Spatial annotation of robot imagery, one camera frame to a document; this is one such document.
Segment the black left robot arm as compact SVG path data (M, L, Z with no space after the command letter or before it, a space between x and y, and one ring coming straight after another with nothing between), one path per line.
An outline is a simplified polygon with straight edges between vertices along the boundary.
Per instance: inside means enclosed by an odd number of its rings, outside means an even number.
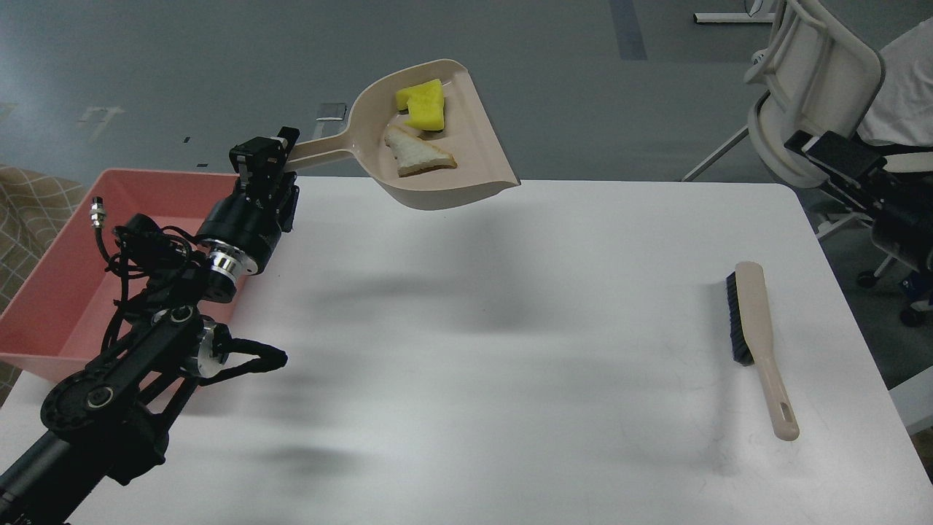
M170 428L201 386L286 365L284 350L233 337L199 306L233 301L292 229L300 190L286 163L299 137L284 127L233 147L237 182L196 235L134 214L113 228L109 253L94 197L96 246L120 298L98 355L51 389L46 432L2 475L4 524L66 523L104 478L125 486L165 462Z

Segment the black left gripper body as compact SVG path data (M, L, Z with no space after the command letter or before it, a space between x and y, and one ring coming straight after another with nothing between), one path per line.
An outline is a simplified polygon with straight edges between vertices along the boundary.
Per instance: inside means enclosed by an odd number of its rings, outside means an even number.
M225 244L243 253L251 273L262 273L282 235L291 232L300 188L295 175L271 179L267 188L236 182L214 205L195 235L204 246Z

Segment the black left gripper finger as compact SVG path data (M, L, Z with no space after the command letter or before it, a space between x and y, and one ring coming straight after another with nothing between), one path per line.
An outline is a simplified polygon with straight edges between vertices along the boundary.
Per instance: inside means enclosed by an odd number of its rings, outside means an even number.
M277 176L297 172L297 169L291 166L290 158L294 152L294 147L299 143L300 134L299 129L284 126L273 137L273 140L278 144L273 152L273 165Z
M269 209L276 202L284 180L286 139L254 137L233 147L229 157L238 176L233 194Z

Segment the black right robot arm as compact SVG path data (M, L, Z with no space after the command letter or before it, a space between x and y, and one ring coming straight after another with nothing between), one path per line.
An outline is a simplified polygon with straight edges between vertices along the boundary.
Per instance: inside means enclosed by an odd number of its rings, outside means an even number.
M827 175L830 188L872 220L872 242L919 273L931 273L931 184L923 175L886 170L869 147L827 131L797 131L784 149Z

